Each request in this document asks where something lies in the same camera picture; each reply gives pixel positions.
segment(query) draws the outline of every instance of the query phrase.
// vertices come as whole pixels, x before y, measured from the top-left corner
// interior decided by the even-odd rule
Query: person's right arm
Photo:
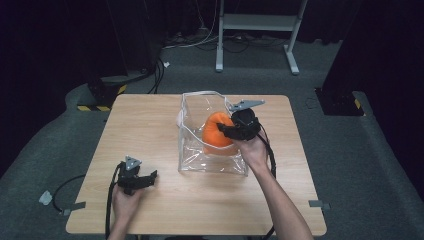
[[[240,148],[243,159],[249,165],[262,188],[278,239],[313,239],[305,219],[281,185],[272,176],[267,164],[267,152],[264,143],[258,137],[249,141],[234,140],[233,142]]]

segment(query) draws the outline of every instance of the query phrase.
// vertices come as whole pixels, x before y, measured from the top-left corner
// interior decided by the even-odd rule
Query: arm
[[[135,190],[134,195],[129,196],[124,193],[124,189],[115,185],[112,193],[115,222],[108,240],[125,239],[131,220],[137,212],[138,203],[143,192],[143,189]]]
[[[250,141],[233,141],[261,186],[278,239],[313,239],[305,219],[272,176],[264,143],[258,137]]]

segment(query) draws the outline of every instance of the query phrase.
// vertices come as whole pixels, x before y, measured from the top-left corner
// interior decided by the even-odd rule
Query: transparent bag
[[[217,147],[202,140],[208,117],[215,112],[224,112],[231,116],[230,106],[231,103],[225,96],[214,91],[182,95],[181,110],[177,119],[179,126],[178,171],[233,173],[247,176],[247,164],[235,145]]]

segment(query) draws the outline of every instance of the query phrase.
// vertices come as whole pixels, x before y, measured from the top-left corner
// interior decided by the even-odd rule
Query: orange object
[[[224,136],[224,133],[219,131],[217,123],[223,123],[227,126],[234,126],[233,121],[230,117],[224,112],[215,112],[212,113],[206,120],[205,127],[203,128],[202,141],[208,143],[215,147],[227,147],[233,144],[233,141],[230,138]],[[233,146],[228,149],[215,149],[209,146],[203,147],[203,152],[205,154],[216,154],[216,155],[234,155],[238,149]]]

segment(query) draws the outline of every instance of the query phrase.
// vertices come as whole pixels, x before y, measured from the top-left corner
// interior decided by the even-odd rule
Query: person's right hand
[[[259,134],[266,140],[263,130]],[[249,141],[233,140],[233,143],[240,149],[243,160],[255,174],[262,170],[269,170],[266,147],[259,137],[256,136]]]

